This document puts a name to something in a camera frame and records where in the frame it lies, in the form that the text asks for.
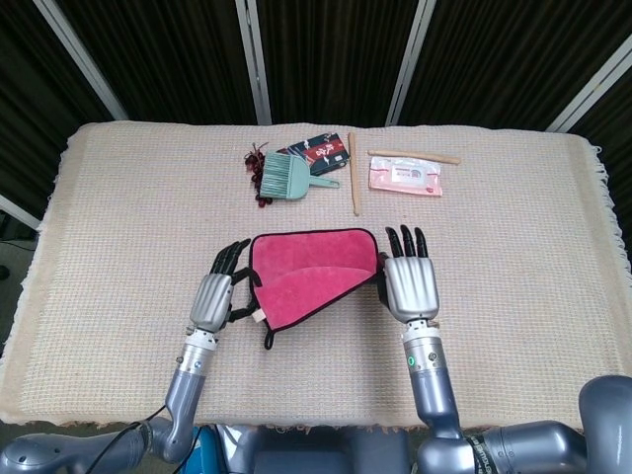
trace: wooden stick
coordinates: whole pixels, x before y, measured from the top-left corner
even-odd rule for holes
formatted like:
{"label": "wooden stick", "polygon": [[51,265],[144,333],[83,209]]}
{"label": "wooden stick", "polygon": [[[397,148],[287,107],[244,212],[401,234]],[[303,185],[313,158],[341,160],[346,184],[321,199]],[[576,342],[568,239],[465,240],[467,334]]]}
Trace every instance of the wooden stick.
{"label": "wooden stick", "polygon": [[435,155],[434,153],[417,153],[415,151],[397,151],[397,150],[368,150],[370,156],[402,156],[407,158],[421,158],[422,160],[436,161],[437,163],[447,163],[448,165],[459,165],[460,158],[455,156]]}
{"label": "wooden stick", "polygon": [[349,133],[349,167],[352,171],[352,198],[354,199],[354,214],[359,215],[359,180],[357,177],[356,134]]}

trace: woven fabric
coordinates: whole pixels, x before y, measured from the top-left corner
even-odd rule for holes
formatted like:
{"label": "woven fabric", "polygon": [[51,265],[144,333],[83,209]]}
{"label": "woven fabric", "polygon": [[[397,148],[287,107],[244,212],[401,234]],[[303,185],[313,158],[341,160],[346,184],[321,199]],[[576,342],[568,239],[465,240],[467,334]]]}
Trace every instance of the woven fabric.
{"label": "woven fabric", "polygon": [[[632,373],[632,308],[603,168],[584,139],[462,126],[355,129],[361,216],[339,190],[257,207],[243,155],[335,130],[312,124],[87,125],[69,141],[0,367],[5,422],[109,423],[163,403],[198,284],[227,244],[270,232],[426,232],[464,427],[580,425],[597,375]],[[370,191],[367,149],[453,155],[443,197]],[[238,287],[235,307],[246,302]],[[265,351],[263,324],[219,335],[197,421],[409,427],[403,327],[365,286]]]}

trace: black cable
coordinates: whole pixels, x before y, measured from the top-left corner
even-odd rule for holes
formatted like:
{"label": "black cable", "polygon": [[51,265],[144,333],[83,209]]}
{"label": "black cable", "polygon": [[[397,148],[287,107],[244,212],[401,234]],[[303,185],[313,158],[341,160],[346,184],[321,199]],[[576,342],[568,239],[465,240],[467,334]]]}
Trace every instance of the black cable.
{"label": "black cable", "polygon": [[[159,410],[156,410],[154,413],[152,413],[147,418],[145,418],[143,422],[150,422],[154,417],[156,417],[165,408],[167,408],[167,406],[163,405],[162,407],[160,407]],[[95,458],[95,460],[92,461],[92,464],[90,464],[90,467],[86,470],[85,474],[91,474],[92,471],[94,471],[95,467],[97,467],[97,464],[99,464],[99,461],[103,458],[103,456],[106,455],[106,453],[112,448],[112,446],[114,446],[117,442],[119,442],[120,439],[123,436],[125,436],[127,433],[131,432],[132,430],[135,430],[141,425],[142,425],[142,422],[133,422],[127,425],[125,428],[123,428],[115,437],[112,438],[112,441],[110,441],[108,445],[103,448],[103,450],[99,453],[99,455]]]}
{"label": "black cable", "polygon": [[199,435],[201,435],[201,431],[204,428],[208,428],[208,426],[204,425],[202,427],[199,427],[199,430],[197,430],[196,433],[196,437],[194,438],[194,443],[191,445],[191,449],[189,450],[189,454],[187,454],[187,457],[185,457],[182,462],[180,463],[180,465],[176,468],[176,470],[174,472],[172,472],[171,474],[178,474],[180,472],[180,469],[182,469],[185,464],[187,464],[187,461],[189,460],[189,458],[191,457],[191,455],[194,453],[194,450],[196,449],[196,443],[198,442],[199,439]]}
{"label": "black cable", "polygon": [[19,249],[22,250],[28,250],[29,252],[34,252],[36,249],[29,249],[27,247],[21,247],[19,245],[13,244],[11,242],[9,242],[8,240],[0,240],[0,244],[4,244],[4,245],[10,245],[11,247],[17,247]]}

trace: pink cloth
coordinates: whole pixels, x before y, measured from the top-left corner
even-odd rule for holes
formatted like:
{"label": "pink cloth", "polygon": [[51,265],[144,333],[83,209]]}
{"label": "pink cloth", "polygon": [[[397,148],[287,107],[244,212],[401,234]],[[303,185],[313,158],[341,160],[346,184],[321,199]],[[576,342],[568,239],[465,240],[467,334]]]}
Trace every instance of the pink cloth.
{"label": "pink cloth", "polygon": [[272,331],[310,316],[377,272],[377,244],[364,229],[257,237],[251,265],[262,281],[255,296]]}

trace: curtain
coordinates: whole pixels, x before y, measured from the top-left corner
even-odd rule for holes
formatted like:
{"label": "curtain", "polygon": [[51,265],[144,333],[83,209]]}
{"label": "curtain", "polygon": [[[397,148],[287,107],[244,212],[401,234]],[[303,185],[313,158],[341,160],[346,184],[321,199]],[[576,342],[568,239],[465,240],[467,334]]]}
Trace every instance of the curtain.
{"label": "curtain", "polygon": [[417,0],[259,0],[273,122],[384,126]]}
{"label": "curtain", "polygon": [[66,140],[112,119],[31,1],[0,2],[0,194],[41,217]]}
{"label": "curtain", "polygon": [[543,130],[630,34],[630,1],[438,0],[400,123]]}
{"label": "curtain", "polygon": [[256,123],[234,0],[57,0],[132,119]]}
{"label": "curtain", "polygon": [[628,252],[632,250],[632,69],[570,130],[602,148],[608,187]]}

